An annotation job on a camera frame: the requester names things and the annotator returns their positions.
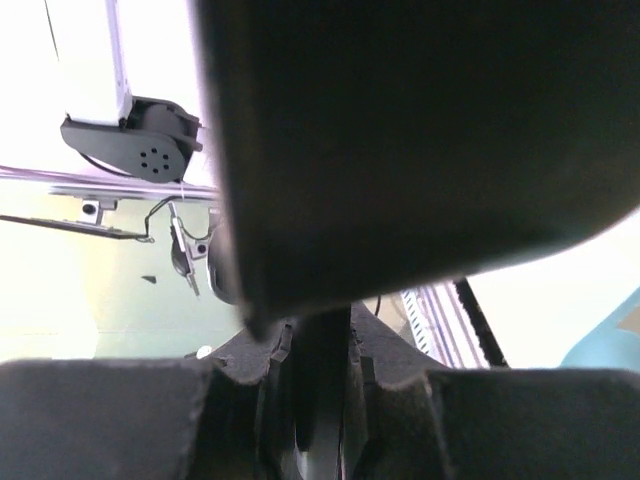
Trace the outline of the black litter scoop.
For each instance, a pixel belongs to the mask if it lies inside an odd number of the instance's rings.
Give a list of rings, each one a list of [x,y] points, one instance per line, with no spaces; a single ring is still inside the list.
[[[353,302],[537,259],[639,204],[635,1],[199,1],[233,287],[292,329],[314,477],[365,442]]]

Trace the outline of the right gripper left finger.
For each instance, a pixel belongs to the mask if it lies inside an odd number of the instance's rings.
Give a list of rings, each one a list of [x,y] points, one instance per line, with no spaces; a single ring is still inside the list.
[[[280,479],[292,329],[198,359],[20,360],[1,367],[5,479]]]

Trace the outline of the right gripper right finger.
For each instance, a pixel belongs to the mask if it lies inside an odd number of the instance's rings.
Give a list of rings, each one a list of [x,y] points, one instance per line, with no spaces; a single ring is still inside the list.
[[[365,442],[353,479],[635,479],[639,377],[611,369],[450,369],[364,305]]]

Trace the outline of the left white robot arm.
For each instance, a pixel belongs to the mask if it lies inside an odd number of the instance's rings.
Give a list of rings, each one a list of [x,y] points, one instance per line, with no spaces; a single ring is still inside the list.
[[[179,183],[201,123],[178,104],[131,91],[115,1],[48,1],[60,68],[64,143],[98,169],[154,184]]]

